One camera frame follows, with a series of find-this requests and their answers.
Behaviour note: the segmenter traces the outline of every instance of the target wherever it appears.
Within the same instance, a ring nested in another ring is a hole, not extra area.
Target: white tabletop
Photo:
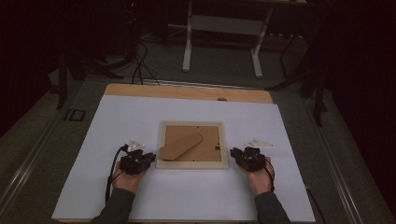
[[[291,221],[315,221],[277,105],[112,95],[101,100],[52,218],[98,216],[105,206],[106,179],[116,151],[133,138],[146,144],[145,152],[156,153],[162,120],[221,121],[227,148],[243,149],[253,138],[275,144],[276,148],[262,149],[275,167],[275,194]],[[226,170],[160,170],[152,163],[130,219],[256,220],[248,182],[230,155],[228,159]]]

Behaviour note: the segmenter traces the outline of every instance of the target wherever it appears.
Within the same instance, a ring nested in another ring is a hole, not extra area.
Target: hand
[[[274,178],[274,169],[271,166],[271,158],[265,157],[265,159],[267,160],[266,168],[270,172],[272,178]],[[271,191],[271,187],[272,187],[271,179],[268,173],[264,169],[261,169],[260,171],[256,171],[256,172],[248,172],[242,167],[239,168],[247,176],[249,185],[255,195],[259,195],[261,193]]]
[[[136,193],[139,187],[140,180],[148,171],[145,170],[138,175],[127,175],[120,169],[120,162],[117,162],[116,171],[113,174],[113,188],[114,189],[126,189],[132,193]]]

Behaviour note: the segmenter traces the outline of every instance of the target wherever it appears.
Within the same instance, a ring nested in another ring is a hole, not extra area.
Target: metal rail
[[[11,208],[12,204],[14,204],[27,179],[41,158],[41,155],[44,151],[44,146],[50,138],[50,134],[53,132],[58,122],[62,120],[66,114],[67,108],[71,105],[71,102],[76,97],[81,85],[82,82],[75,81],[70,87],[70,94],[68,95],[68,100],[65,101],[63,108],[55,112],[52,120],[49,122],[43,133],[35,142],[35,145],[30,150],[29,155],[26,157],[18,170],[15,172],[11,181],[8,183],[6,190],[3,192],[0,198],[0,223],[4,222],[7,212]]]
[[[335,187],[337,188],[338,194],[340,195],[341,202],[343,203],[344,208],[346,210],[346,215],[349,219],[349,223],[363,224],[364,222],[361,219],[361,214],[359,213],[358,208],[356,207],[356,204],[353,201],[349,187],[347,186],[347,182],[345,181],[343,174],[341,173],[340,168],[338,166],[338,163],[334,155],[332,154],[332,148],[330,147],[330,144],[327,141],[325,134],[315,122],[312,116],[312,111],[310,110],[306,102],[304,102],[304,100],[302,100],[302,102],[312,125],[315,127],[315,131],[320,137],[321,140],[320,143],[324,148],[326,159],[330,166],[330,173],[332,174],[332,180],[334,181]]]

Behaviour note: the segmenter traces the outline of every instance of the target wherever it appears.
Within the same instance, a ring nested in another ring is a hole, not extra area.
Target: gray sleeve
[[[257,195],[254,202],[260,223],[290,223],[282,204],[273,192],[265,192]]]
[[[91,220],[94,224],[124,224],[132,210],[134,193],[126,189],[113,189],[105,208],[98,217]]]

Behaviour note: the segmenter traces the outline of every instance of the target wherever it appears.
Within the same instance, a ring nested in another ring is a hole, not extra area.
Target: white table leg
[[[189,17],[187,18],[187,43],[186,49],[184,50],[184,59],[183,59],[183,72],[190,71],[190,60],[191,60],[191,9],[192,9],[192,1],[189,1]]]
[[[265,32],[267,31],[268,22],[271,18],[272,12],[273,9],[270,7],[268,9],[265,21],[262,23],[262,30],[260,31],[259,40],[257,41],[256,47],[251,49],[251,59],[253,61],[254,74],[256,75],[256,78],[262,78],[262,67],[260,66],[259,52],[260,48],[262,47],[262,41],[264,40]]]

